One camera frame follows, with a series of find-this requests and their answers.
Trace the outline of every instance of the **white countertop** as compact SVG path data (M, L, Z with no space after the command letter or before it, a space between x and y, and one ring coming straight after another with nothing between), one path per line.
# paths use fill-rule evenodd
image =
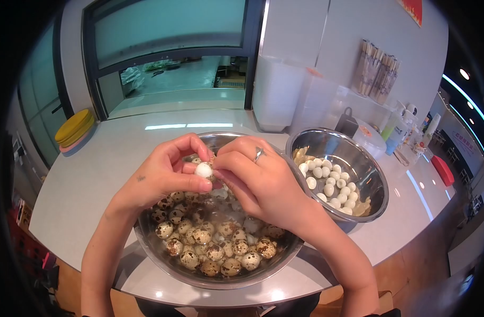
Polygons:
M148 126L188 123L228 123L233 127L145 130ZM245 110L172 111L102 122L78 153L71 157L59 155L55 161L37 198L30 231L57 257L80 270L86 245L112 196L157 144L191 131L253 134L281 149L288 139L287 134L258 132L252 112ZM453 187L445 187L424 157L409 171L395 156L384 155L378 162L390 190L385 213L374 222L354 228L341 224L373 265L416 237L448 203L447 193L450 197L454 195ZM332 283L336 282L327 264L306 244L288 266L256 285L228 291L192 287L154 265L131 232L114 288L172 305L227 307L289 300L319 292Z

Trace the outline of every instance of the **speckled quail egg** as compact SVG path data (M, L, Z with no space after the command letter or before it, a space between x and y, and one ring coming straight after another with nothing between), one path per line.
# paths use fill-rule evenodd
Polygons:
M347 201L347 196L345 194L339 194L337 195L337 199L340 203L345 203Z
M170 239L166 243L166 250L172 257L180 255L183 251L183 244L178 239Z
M173 224L169 221L165 221L157 225L156 235L161 239L166 239L173 232Z
M198 228L193 231L193 238L197 244L207 244L212 240L212 235L207 228Z
M330 168L326 167L326 166L323 166L321 168L321 177L322 178L327 178L328 175L330 175Z
M217 226L217 231L223 237L228 237L228 236L232 235L235 230L237 230L237 226L233 223L233 221L221 222Z
M309 189L316 188L316 179L314 177L307 177L305 181L307 182Z
M223 248L224 254L227 257L232 257L233 256L233 244L231 241L222 241L219 246Z
M174 225L178 225L180 222L182 222L182 219L183 219L183 211L180 210L180 209L174 209L172 211L170 211L169 215L168 215L168 219L174 224Z
M344 188L344 187L346 187L346 181L343 180L343 179L338 180L337 181L337 187L338 188Z
M212 260L206 260L203 262L201 265L200 270L205 274L206 276L216 276L219 274L219 264L215 263Z
M265 228L263 228L262 233L266 236L277 239L284 236L284 233L286 233L286 231L274 225L267 225Z
M351 189L347 186L342 187L339 191L339 194L345 194L346 196L349 195L349 193L351 193Z
M245 234L245 231L243 231L242 229L237 229L233 233L233 236L231 237L231 239L233 241L238 240L238 239L247 240L247 235Z
M316 167L315 162L313 162L311 160L305 161L305 164L307 164L307 167L309 167L309 170L313 170Z
M344 212L345 214L347 214L347 215L352 215L353 214L353 210L351 208L349 208L349 207L342 207L342 208L340 208L340 210L342 212Z
M329 169L332 169L332 162L328 160L324 160L323 163L321 164L323 167L328 167Z
M211 244L205 254L207 255L207 257L209 259L211 259L212 261L219 261L220 259L222 259L224 257L224 249L221 248L219 245L217 244Z
M243 256L242 261L240 261L242 267L245 268L247 271L252 271L256 269L260 265L260 262L261 256L255 252L247 253Z
M183 266L193 271L200 264L200 260L194 252L182 252L182 255L180 256L180 262Z
M270 241L267 241L267 240L260 240L256 244L256 250L265 259L271 259L277 252L275 245L273 245Z
M315 178L320 179L323 176L323 172L321 171L321 167L315 167L312 170L312 174Z
M327 181L325 182L325 184L330 184L332 186L335 186L336 182L337 181L333 177L329 177L329 178L327 178Z
M316 164L316 167L320 167L321 164L323 164L323 160L320 159L320 158L315 158L314 160L312 160L314 162L314 164Z
M233 242L233 253L235 255L244 255L249 252L249 244L246 240L238 239Z
M331 171L330 174L328 175L329 177L333 178L335 182L337 182L340 179L340 175L336 171Z
M324 187L323 187L323 193L325 193L325 195L327 197L330 197L334 194L334 186L330 183L327 183Z
M332 170L340 174L340 165L339 164L332 165Z
M224 262L220 266L220 272L224 276L235 276L240 273L240 270L242 269L242 266L240 264L240 261L237 259L227 259L226 262Z
M334 205L335 209L340 208L340 201L338 198L332 198L330 202L332 203L332 205Z
M346 187L348 187L352 192L354 192L357 189L357 186L352 181L347 183Z
M347 195L347 198L356 201L358 199L358 194L356 192L351 192Z
M352 199L348 199L346 200L346 202L344 203L344 207L348 207L348 208L351 208L353 209L355 207L356 203L354 200Z
M157 221L158 224L160 224L168 218L168 214L167 212L157 209L152 212L152 218Z
M316 196L324 202L327 202L327 196L323 193L317 193Z
M187 230L193 227L193 223L189 219L182 219L182 221L177 226L177 232L181 235L185 235Z

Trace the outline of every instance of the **black frame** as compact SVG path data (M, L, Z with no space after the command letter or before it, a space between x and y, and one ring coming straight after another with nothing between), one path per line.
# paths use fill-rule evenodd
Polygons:
M252 109L253 82L256 74L258 44L263 21L265 0L246 0L243 19L242 43L240 47L196 47L150 53L123 60L113 65L99 69L96 52L95 23L115 11L123 9L141 0L125 0L94 16L94 10L99 9L110 0L98 0L84 9L82 21L82 52L86 70L89 92L94 101L94 109L99 120L108 119L108 113L102 100L98 79L107 74L120 72L134 65L141 65L162 59L178 59L188 56L243 56L248 57L245 75L245 109Z

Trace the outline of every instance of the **white container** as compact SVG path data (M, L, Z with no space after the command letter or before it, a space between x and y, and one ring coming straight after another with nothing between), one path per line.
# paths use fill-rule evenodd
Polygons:
M252 108L262 130L281 132L291 124L305 73L296 62L258 57Z

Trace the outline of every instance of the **quail egg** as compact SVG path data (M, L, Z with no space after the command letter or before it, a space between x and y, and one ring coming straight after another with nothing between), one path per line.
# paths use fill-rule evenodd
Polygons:
M332 165L332 170L340 174L340 165L339 164Z
M312 174L314 175L315 178L320 179L323 176L323 171L321 171L321 167L315 167L312 170Z
M205 254L212 261L219 261L224 257L224 249L218 246L217 244L211 244L207 248Z
M329 169L332 168L332 162L328 160L324 160L323 163L321 164L323 167L328 167Z
M177 232L181 235L185 235L189 229L193 227L193 223L189 219L182 219L177 226Z
M212 260L206 260L203 262L201 265L200 270L205 274L206 276L216 276L219 274L219 264L215 263Z
M270 241L267 241L267 240L260 240L256 244L256 250L265 259L271 259L277 252L275 245L273 245Z
M314 177L307 177L305 181L307 182L309 189L316 188L316 179Z
M327 197L332 196L334 194L334 186L330 183L327 183L325 187L323 187L323 193L325 193Z
M221 266L220 272L224 276L235 276L240 273L242 269L240 261L237 259L227 259Z
M180 262L183 266L193 271L200 264L200 260L194 252L182 252L182 255L180 256Z
M156 235L161 239L166 239L173 232L173 224L165 221L157 225Z
M247 271L256 269L261 262L261 256L258 253L249 252L243 256L241 264Z
M198 228L193 231L193 238L197 244L207 244L212 240L212 235L207 228Z
M347 186L347 187L349 188L349 190L351 190L352 192L354 192L354 191L357 189L357 186L356 186L356 185L355 185L355 184L354 184L352 181L351 181L351 182L349 182L349 183L347 183L347 185L346 185L346 186Z
M233 253L235 255L244 255L249 252L249 244L247 241L238 239L233 242Z
M178 239L170 239L166 243L166 250L172 257L180 255L183 251L183 244Z

